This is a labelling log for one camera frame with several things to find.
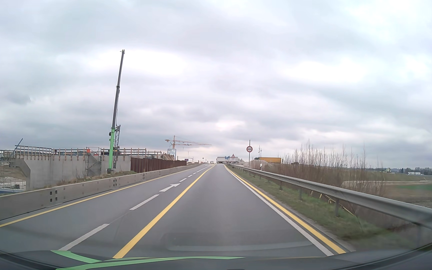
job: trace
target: windshield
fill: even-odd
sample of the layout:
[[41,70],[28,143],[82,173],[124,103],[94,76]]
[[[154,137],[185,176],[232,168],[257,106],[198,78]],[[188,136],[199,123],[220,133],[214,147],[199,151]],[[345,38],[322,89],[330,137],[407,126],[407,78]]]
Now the windshield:
[[432,256],[432,1],[0,0],[0,260],[417,255]]

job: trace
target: yellow lane line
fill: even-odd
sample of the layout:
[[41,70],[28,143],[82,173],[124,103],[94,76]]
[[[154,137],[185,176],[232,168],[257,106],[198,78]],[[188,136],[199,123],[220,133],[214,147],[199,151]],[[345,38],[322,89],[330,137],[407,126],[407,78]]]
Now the yellow lane line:
[[299,223],[302,227],[304,227],[306,230],[308,230],[312,235],[316,236],[319,240],[321,240],[322,242],[324,242],[326,245],[328,245],[330,248],[332,248],[335,252],[337,252],[338,254],[342,254],[342,253],[346,253],[346,251],[344,251],[342,248],[340,248],[338,245],[336,245],[334,242],[332,242],[331,240],[329,240],[327,237],[325,237],[324,235],[322,235],[320,232],[318,232],[317,230],[315,230],[313,227],[311,227],[310,225],[308,225],[306,222],[304,222],[303,220],[301,220],[300,218],[298,218],[296,215],[294,215],[293,213],[291,213],[289,210],[287,210],[285,207],[279,205],[279,203],[275,202],[273,199],[271,199],[270,197],[268,197],[266,194],[264,194],[263,192],[261,192],[259,189],[255,188],[254,186],[252,186],[251,184],[249,184],[247,181],[245,181],[243,178],[241,178],[239,175],[237,175],[236,173],[233,173],[232,171],[230,171],[229,169],[227,169],[232,175],[236,176],[237,178],[239,178],[241,181],[243,181],[245,184],[247,184],[250,188],[252,188],[254,191],[256,191],[257,193],[259,193],[261,196],[263,196],[266,200],[268,200],[269,202],[271,202],[273,205],[275,205],[276,207],[278,207],[281,211],[283,211],[286,215],[288,215],[290,218],[292,218],[294,221],[296,221],[297,223]]
[[151,222],[149,222],[136,236],[134,236],[121,250],[119,250],[116,255],[113,256],[114,259],[123,258],[134,246],[136,243],[141,240],[146,233],[153,228],[153,226],[168,212],[171,207],[179,200],[183,195],[204,175],[207,171],[212,169],[213,167],[204,171],[194,182],[192,182],[181,194],[179,194],[176,199],[174,199],[166,208],[164,208]]
[[67,204],[67,205],[59,206],[57,208],[53,208],[51,210],[47,210],[47,211],[44,211],[44,212],[41,212],[41,213],[33,214],[31,216],[27,216],[27,217],[24,217],[24,218],[16,219],[16,220],[4,223],[4,224],[0,224],[0,228],[4,227],[4,226],[11,225],[11,224],[15,224],[16,222],[20,222],[20,221],[24,221],[24,220],[27,220],[27,219],[30,219],[30,218],[34,218],[34,217],[37,217],[37,216],[42,215],[42,214],[46,214],[46,213],[49,213],[49,212],[52,212],[52,211],[63,209],[65,207],[68,207],[68,206],[71,206],[71,205],[75,205],[75,204],[78,204],[78,203],[86,202],[86,201],[89,201],[89,200],[92,200],[92,199],[95,199],[95,198],[98,198],[98,197],[101,197],[101,196],[104,196],[104,195],[108,195],[108,194],[111,194],[111,193],[114,193],[114,192],[118,192],[118,191],[121,191],[121,190],[126,189],[126,188],[135,187],[137,185],[141,185],[141,184],[144,184],[144,183],[147,183],[147,182],[150,182],[150,181],[153,181],[153,180],[157,180],[157,179],[160,179],[160,178],[163,178],[163,177],[166,177],[166,176],[182,173],[182,172],[187,171],[187,170],[190,170],[190,169],[185,169],[185,170],[178,171],[178,172],[175,172],[175,173],[172,173],[172,174],[160,176],[158,178],[154,178],[154,179],[151,179],[151,180],[147,180],[147,181],[139,182],[139,183],[136,183],[136,184],[132,184],[132,185],[129,185],[129,186],[126,186],[126,187],[122,187],[122,188],[119,188],[119,189],[116,189],[116,190],[113,190],[113,191],[110,191],[110,192],[107,192],[107,193],[104,193],[104,194],[96,195],[96,196],[91,197],[91,198],[87,198],[87,199],[80,200],[80,201],[77,201],[77,202],[73,202],[73,203],[70,203],[70,204]]

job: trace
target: green crane boom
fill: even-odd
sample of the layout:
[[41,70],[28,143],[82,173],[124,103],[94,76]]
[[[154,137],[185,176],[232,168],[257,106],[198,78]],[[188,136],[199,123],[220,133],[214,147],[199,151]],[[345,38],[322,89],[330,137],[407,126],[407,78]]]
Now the green crane boom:
[[119,64],[119,73],[117,75],[117,85],[116,85],[116,97],[114,98],[114,110],[113,110],[113,124],[111,126],[111,132],[109,133],[109,164],[107,167],[107,173],[111,173],[116,169],[116,156],[114,151],[119,148],[119,138],[120,138],[120,127],[116,126],[116,115],[118,113],[118,101],[120,99],[120,82],[121,82],[121,70],[123,69],[123,58],[124,50],[121,51],[121,63]]

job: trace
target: asphalt road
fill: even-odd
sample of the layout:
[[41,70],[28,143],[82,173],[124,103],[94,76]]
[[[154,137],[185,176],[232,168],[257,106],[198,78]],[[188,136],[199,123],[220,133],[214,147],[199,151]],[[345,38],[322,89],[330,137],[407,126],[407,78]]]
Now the asphalt road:
[[0,225],[17,222],[0,227],[0,250],[114,258],[341,253],[329,237],[281,207],[224,165],[203,164],[55,211],[42,209],[32,218],[24,219],[38,212],[4,220]]

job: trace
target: cloud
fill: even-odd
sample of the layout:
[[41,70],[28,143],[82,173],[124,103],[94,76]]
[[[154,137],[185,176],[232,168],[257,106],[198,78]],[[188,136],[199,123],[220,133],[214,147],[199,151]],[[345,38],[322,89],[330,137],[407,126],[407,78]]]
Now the cloud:
[[121,49],[122,147],[432,166],[432,1],[0,1],[0,149],[107,147]]

